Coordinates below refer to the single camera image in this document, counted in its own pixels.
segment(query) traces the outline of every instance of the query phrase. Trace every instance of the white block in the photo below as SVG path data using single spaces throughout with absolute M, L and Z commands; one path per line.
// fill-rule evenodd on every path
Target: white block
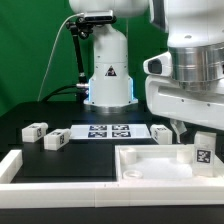
M 193 174 L 196 176 L 213 177 L 216 134 L 197 132 L 194 143 Z
M 22 164 L 22 150 L 11 150 L 0 163 L 0 184 L 10 183 Z
M 152 138 L 159 145 L 171 145 L 173 132 L 164 125 L 153 124 L 150 128 Z
M 44 137 L 44 148 L 58 150 L 69 142 L 70 135 L 69 129 L 56 129 Z
M 194 137 L 194 144 L 205 144 L 209 148 L 215 149 L 216 133 L 198 131 Z
M 137 152 L 132 147 L 120 149 L 121 164 L 130 165 L 136 163 Z
M 22 129 L 23 142 L 36 142 L 46 135 L 48 125 L 46 123 L 33 123 Z
M 119 184 L 105 184 L 95 188 L 96 207 L 129 206 L 129 204 L 129 189 L 126 187 L 119 187 Z
M 180 147 L 177 149 L 177 161 L 179 163 L 190 164 L 193 162 L 193 150 L 189 147 Z

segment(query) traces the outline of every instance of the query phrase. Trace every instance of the robot camera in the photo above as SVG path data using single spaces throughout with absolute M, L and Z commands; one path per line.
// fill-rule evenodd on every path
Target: robot camera
M 112 10 L 85 12 L 83 18 L 87 23 L 93 24 L 109 24 L 116 22 L 116 17 Z

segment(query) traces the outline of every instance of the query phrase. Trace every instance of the black cable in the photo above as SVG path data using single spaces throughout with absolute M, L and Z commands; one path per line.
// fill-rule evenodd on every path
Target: black cable
M 72 89 L 72 88 L 76 88 L 76 84 L 72 84 L 72 85 L 68 85 L 68 86 L 60 87 L 60 88 L 54 90 L 52 93 L 50 93 L 50 94 L 48 94 L 47 96 L 45 96 L 41 101 L 42 101 L 42 102 L 46 102 L 46 101 L 48 101 L 52 96 L 59 94 L 60 91 L 65 90 L 65 89 Z

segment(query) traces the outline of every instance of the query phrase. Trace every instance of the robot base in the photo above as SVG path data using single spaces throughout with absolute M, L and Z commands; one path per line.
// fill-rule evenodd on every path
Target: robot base
M 134 111 L 138 109 L 138 100 L 134 99 L 129 105 L 117 106 L 117 107 L 106 107 L 106 106 L 96 106 L 91 104 L 89 100 L 84 101 L 84 107 L 87 111 L 96 112 L 99 114 L 114 114 L 114 113 L 125 113 L 127 111 Z

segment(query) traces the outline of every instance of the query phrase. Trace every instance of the cube with marker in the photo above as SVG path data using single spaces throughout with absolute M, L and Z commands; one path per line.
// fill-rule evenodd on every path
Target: cube with marker
M 46 135 L 47 123 L 33 123 L 22 129 L 23 142 L 36 142 Z
M 56 129 L 44 137 L 44 149 L 58 150 L 69 142 L 70 129 Z
M 171 145 L 173 132 L 164 125 L 153 124 L 150 128 L 152 138 L 159 145 Z

